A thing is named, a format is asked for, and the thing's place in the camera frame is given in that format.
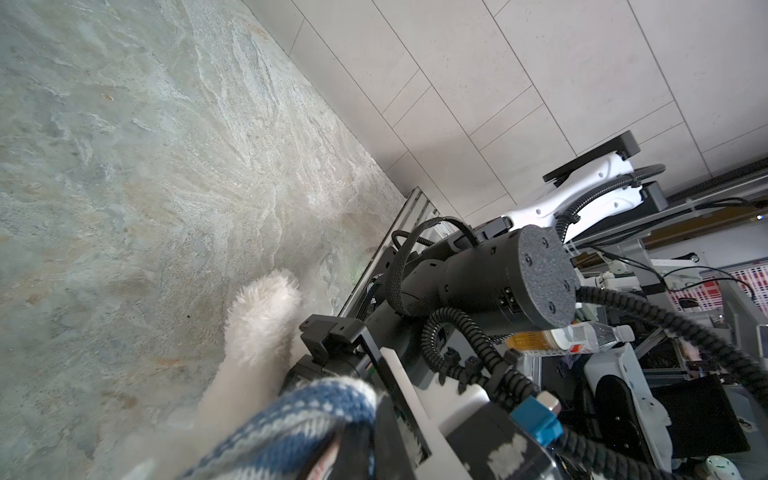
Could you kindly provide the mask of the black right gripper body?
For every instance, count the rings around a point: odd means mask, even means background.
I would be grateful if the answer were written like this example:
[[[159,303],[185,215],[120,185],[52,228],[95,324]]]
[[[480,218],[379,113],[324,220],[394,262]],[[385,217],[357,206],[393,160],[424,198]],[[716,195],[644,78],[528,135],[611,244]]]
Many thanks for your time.
[[[383,396],[373,426],[343,426],[326,440],[303,479],[438,479],[455,459],[400,360],[376,344],[357,318],[312,315],[300,326],[309,353],[291,367],[281,391],[326,377],[367,382]]]

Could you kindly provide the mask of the white plush teddy bear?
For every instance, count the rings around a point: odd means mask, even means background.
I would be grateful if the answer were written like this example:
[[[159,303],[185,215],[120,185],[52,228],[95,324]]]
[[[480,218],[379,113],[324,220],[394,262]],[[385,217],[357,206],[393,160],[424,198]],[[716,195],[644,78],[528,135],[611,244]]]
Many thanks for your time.
[[[117,479],[176,479],[279,395],[301,323],[298,279],[274,270],[242,287],[224,325],[224,358],[189,428],[126,442]]]

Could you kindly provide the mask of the blue white striped knit sweater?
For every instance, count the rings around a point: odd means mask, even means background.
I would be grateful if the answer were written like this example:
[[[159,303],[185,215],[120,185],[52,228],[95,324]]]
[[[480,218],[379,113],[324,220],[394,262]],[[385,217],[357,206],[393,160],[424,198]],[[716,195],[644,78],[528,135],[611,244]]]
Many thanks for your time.
[[[219,443],[182,479],[295,479],[339,428],[373,426],[379,397],[366,382],[327,377],[281,395]]]

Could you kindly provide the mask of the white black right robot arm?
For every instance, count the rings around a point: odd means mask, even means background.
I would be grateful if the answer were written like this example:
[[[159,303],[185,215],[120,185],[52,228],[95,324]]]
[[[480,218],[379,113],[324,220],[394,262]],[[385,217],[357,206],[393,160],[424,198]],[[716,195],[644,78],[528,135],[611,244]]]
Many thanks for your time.
[[[394,444],[372,446],[376,478],[486,478],[491,454],[504,446],[521,455],[512,478],[553,473],[547,446],[515,418],[516,412],[532,416],[537,386],[498,353],[484,330],[498,324],[544,331],[571,322],[578,285],[565,252],[570,227],[588,229],[641,202],[643,182],[664,166],[633,167],[638,152],[625,132],[548,173],[552,189],[533,204],[477,228],[456,221],[452,235],[420,253],[413,248],[436,220],[417,225],[370,290],[383,297],[381,308],[365,318],[314,315],[301,325],[308,354],[289,370],[285,386],[343,374],[378,378],[394,410],[417,428],[403,384],[382,354],[391,348],[406,373],[454,379],[459,393],[479,386],[490,405],[438,443],[424,444],[417,467],[408,467]]]

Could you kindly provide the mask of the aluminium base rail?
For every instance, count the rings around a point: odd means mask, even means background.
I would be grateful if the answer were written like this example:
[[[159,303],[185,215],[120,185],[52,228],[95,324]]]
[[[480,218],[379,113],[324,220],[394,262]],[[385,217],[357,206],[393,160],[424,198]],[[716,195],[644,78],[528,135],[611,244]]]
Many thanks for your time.
[[[767,160],[764,159],[678,192],[669,199],[669,206],[663,211],[645,216],[630,211],[629,220],[598,229],[595,233],[584,233],[573,241],[573,245],[574,248],[587,248],[589,245],[618,244],[675,221],[694,218],[704,211],[725,208],[727,204],[744,205],[751,198],[766,193]]]

